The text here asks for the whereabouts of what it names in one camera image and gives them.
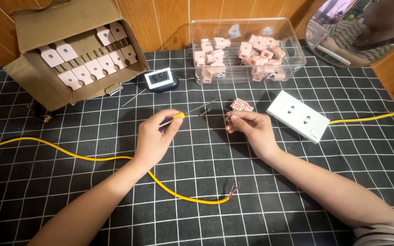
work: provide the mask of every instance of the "screwdriver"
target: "screwdriver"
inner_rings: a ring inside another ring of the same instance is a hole
[[[220,99],[220,98],[217,98],[217,99],[212,100],[212,101],[210,101],[210,102],[208,102],[208,103],[206,103],[206,104],[203,104],[202,106],[197,107],[197,108],[195,108],[195,109],[193,109],[193,110],[191,110],[191,111],[189,111],[189,112],[186,112],[186,113],[178,113],[178,114],[176,114],[176,115],[172,115],[172,116],[166,118],[165,120],[163,120],[163,121],[159,124],[159,130],[162,130],[162,129],[167,128],[167,127],[170,125],[170,123],[171,123],[175,118],[182,118],[182,119],[184,119],[184,118],[185,118],[185,114],[189,114],[189,113],[191,113],[191,112],[194,111],[194,110],[203,108],[203,107],[205,107],[206,105],[211,104],[211,103],[215,102],[215,101],[218,100],[218,99]]]

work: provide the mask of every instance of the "black clock base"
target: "black clock base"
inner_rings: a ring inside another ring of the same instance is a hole
[[[151,92],[162,93],[176,89],[179,86],[179,79],[175,76],[172,77],[173,82],[167,85],[159,86],[153,89],[148,89]]]

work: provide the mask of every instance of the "white power socket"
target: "white power socket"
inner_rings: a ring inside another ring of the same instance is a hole
[[[287,92],[281,91],[266,112],[317,144],[329,120]]]

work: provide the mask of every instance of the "black grid mat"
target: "black grid mat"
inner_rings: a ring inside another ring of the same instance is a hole
[[[220,205],[175,199],[148,176],[124,197],[93,245],[350,245],[353,234],[306,193],[256,158],[240,133],[227,134],[223,114],[241,98],[259,112],[281,89],[330,120],[394,112],[394,103],[371,68],[334,68],[304,48],[308,63],[286,82],[195,84],[191,50],[147,53],[151,68],[170,66],[179,87],[142,93],[143,76],[112,97],[86,100],[42,124],[31,96],[1,71],[0,141],[40,137],[81,155],[133,156],[137,126],[168,108],[183,112],[217,97],[208,116],[184,120],[167,154],[154,168],[172,190],[215,199],[233,181],[241,189]],[[275,119],[279,146],[304,160],[369,188],[394,208],[394,117],[340,123],[314,145]],[[85,161],[35,141],[0,147],[0,243],[25,245],[54,214],[126,161]]]

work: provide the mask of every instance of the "hand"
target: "hand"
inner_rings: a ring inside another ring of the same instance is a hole
[[[270,161],[281,153],[275,139],[273,126],[268,115],[249,111],[228,112],[231,122],[226,126],[228,133],[243,132],[255,154],[263,161]]]
[[[148,165],[149,170],[164,157],[172,138],[182,125],[183,119],[175,118],[165,133],[159,131],[159,124],[165,118],[178,113],[180,111],[175,109],[165,109],[139,125],[134,159]]]
[[[335,52],[336,50],[340,49],[337,43],[329,36],[325,37],[321,42],[320,45],[327,48],[328,50]]]

